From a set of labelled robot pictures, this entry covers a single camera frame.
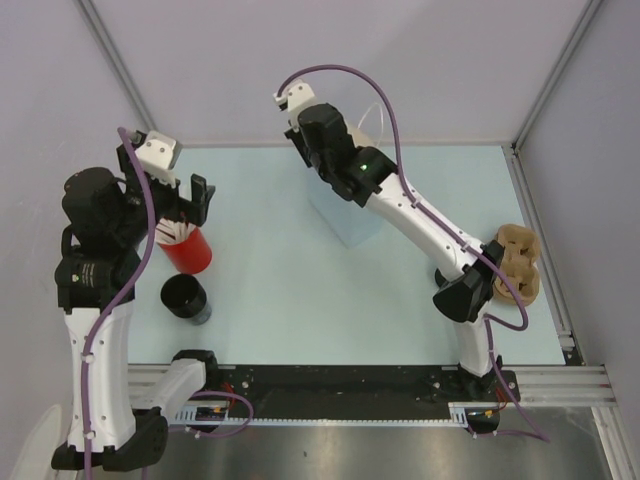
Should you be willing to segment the light blue paper bag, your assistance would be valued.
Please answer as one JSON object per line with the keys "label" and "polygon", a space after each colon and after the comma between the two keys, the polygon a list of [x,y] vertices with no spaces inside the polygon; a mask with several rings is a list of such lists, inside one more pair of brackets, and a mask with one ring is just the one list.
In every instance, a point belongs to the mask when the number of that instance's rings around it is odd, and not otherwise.
{"label": "light blue paper bag", "polygon": [[365,211],[382,182],[397,171],[378,148],[358,145],[342,114],[328,103],[299,117],[307,167],[307,196],[333,233],[348,248],[375,235],[382,222]]}

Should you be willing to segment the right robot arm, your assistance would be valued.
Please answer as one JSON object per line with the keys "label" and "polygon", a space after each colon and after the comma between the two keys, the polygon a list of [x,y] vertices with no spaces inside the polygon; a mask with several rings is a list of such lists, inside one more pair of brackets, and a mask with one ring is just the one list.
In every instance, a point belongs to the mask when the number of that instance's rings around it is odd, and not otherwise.
{"label": "right robot arm", "polygon": [[291,136],[305,164],[346,201],[356,203],[394,226],[437,266],[443,279],[433,297],[436,309],[454,324],[460,349],[463,393],[484,401],[497,389],[494,361],[482,320],[493,297],[496,269],[504,249],[497,241],[455,240],[455,226],[411,199],[400,169],[372,145],[356,144],[342,114],[314,102],[289,116]]}

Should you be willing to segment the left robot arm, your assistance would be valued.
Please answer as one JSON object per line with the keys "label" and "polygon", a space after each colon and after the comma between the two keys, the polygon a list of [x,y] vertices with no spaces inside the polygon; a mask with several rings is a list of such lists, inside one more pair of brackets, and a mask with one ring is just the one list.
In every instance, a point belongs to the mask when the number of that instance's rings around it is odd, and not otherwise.
{"label": "left robot arm", "polygon": [[122,178],[92,167],[64,185],[69,224],[55,283],[71,343],[73,418],[67,440],[53,453],[55,470],[128,472],[154,465],[182,406],[194,395],[210,399],[221,387],[213,352],[182,350],[141,398],[129,396],[134,285],[149,260],[138,246],[162,218],[203,225],[215,189],[194,174],[190,198],[180,196],[173,174],[179,148],[168,140],[141,140],[116,153]]}

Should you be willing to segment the red straw cup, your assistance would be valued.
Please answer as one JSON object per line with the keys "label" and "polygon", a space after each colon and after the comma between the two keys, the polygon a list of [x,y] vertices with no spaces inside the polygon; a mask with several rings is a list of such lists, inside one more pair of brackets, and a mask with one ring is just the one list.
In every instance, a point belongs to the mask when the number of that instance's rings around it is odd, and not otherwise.
{"label": "red straw cup", "polygon": [[156,244],[180,273],[190,275],[201,273],[213,260],[212,249],[197,226],[183,243],[163,245],[156,242]]}

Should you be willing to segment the black cup left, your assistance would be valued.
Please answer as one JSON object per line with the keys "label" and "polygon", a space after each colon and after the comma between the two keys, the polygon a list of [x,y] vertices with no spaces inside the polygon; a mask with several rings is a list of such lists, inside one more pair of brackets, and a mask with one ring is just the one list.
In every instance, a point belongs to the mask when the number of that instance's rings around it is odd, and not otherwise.
{"label": "black cup left", "polygon": [[212,314],[207,293],[193,275],[177,274],[169,278],[161,288],[160,299],[174,316],[193,325],[206,323]]}

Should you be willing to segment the brown cardboard cup carrier stack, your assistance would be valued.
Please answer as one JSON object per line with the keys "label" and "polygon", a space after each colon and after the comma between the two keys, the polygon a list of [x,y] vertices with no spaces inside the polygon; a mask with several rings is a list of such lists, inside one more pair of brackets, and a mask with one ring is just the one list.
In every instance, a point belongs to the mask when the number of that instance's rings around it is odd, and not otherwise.
{"label": "brown cardboard cup carrier stack", "polygon": [[537,234],[524,226],[502,225],[495,240],[504,247],[501,271],[518,291],[524,306],[531,305],[540,291],[540,274],[536,261],[541,254]]}

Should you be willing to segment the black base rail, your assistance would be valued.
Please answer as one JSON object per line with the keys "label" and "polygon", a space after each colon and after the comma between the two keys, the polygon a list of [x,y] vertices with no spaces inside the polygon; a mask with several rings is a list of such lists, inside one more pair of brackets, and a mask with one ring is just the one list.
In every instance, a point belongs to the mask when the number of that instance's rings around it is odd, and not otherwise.
{"label": "black base rail", "polygon": [[408,418],[435,407],[418,404],[481,403],[519,396],[515,373],[480,380],[459,366],[236,365],[207,373],[205,387],[247,399],[259,416],[277,418]]}

